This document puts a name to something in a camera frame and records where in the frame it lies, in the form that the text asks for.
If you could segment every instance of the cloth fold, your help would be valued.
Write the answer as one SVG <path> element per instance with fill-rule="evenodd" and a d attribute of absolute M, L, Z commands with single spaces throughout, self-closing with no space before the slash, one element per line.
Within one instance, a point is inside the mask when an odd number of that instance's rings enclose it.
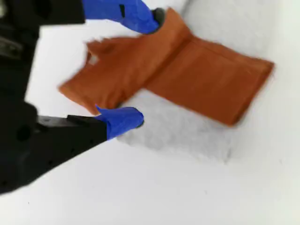
<path fill-rule="evenodd" d="M 94 41 L 88 52 L 85 67 L 60 91 L 92 114 L 98 113 L 95 105 L 113 109 L 146 88 L 229 126 L 244 115 L 274 67 L 195 37 L 171 8 L 155 34 Z"/>

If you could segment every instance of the folded cloth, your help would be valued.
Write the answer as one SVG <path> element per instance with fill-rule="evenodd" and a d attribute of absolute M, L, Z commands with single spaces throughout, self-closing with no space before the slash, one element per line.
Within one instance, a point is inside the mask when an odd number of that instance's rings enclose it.
<path fill-rule="evenodd" d="M 60 91 L 97 114 L 116 108 L 145 87 L 187 109 L 232 126 L 244 115 L 274 64 L 195 37 L 169 9 L 153 35 L 88 45 L 90 63 Z"/>

